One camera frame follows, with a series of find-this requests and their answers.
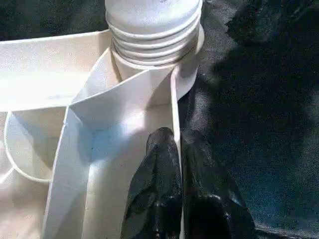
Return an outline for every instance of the white cardboard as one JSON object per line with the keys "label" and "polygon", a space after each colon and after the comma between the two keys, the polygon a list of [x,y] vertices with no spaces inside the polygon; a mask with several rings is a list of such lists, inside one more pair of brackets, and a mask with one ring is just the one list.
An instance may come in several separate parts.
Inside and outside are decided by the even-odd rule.
{"label": "white cardboard", "polygon": [[[12,51],[12,57],[0,63],[0,84],[4,86],[0,100],[10,102],[7,108],[0,105],[0,111],[23,110],[9,113],[19,118],[19,129],[8,128],[10,137],[13,139],[19,130],[30,138],[37,136],[26,125],[35,126],[40,134],[57,136],[61,132],[43,239],[119,239],[130,181],[145,155],[148,135],[168,126],[180,150],[176,79],[170,80],[172,67],[133,70],[121,81],[108,48],[110,41],[109,32],[103,31],[0,43],[4,55]],[[2,92],[12,92],[17,83],[22,86],[15,91],[19,97]],[[71,101],[63,126],[54,123],[54,114],[49,121],[45,120],[49,114],[41,114]],[[20,118],[28,124],[22,124]],[[11,173],[21,177],[12,169],[5,174]],[[46,198],[46,189],[39,191],[41,202]],[[43,212],[45,203],[35,207],[35,212]],[[43,213],[36,215],[41,221]],[[32,225],[25,223],[26,228]],[[15,229],[10,226],[7,231],[14,234]]]}
{"label": "white cardboard", "polygon": [[30,180],[48,183],[65,107],[9,112],[4,141],[9,161]]}
{"label": "white cardboard", "polygon": [[121,76],[112,56],[110,48],[107,48],[92,68],[85,85],[73,99],[72,103],[84,100],[121,82]]}
{"label": "white cardboard", "polygon": [[169,77],[143,71],[68,108],[42,238],[120,238],[130,181],[148,135],[168,126],[179,136]]}
{"label": "white cardboard", "polygon": [[0,112],[69,105],[110,42],[108,30],[0,42]]}

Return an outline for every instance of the ribbed plastic container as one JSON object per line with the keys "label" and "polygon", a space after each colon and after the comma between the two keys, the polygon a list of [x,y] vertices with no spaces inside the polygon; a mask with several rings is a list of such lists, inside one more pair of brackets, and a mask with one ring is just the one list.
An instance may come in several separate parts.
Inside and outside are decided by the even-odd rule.
{"label": "ribbed plastic container", "polygon": [[201,0],[107,0],[114,48],[137,65],[178,62],[197,45],[201,7]]}

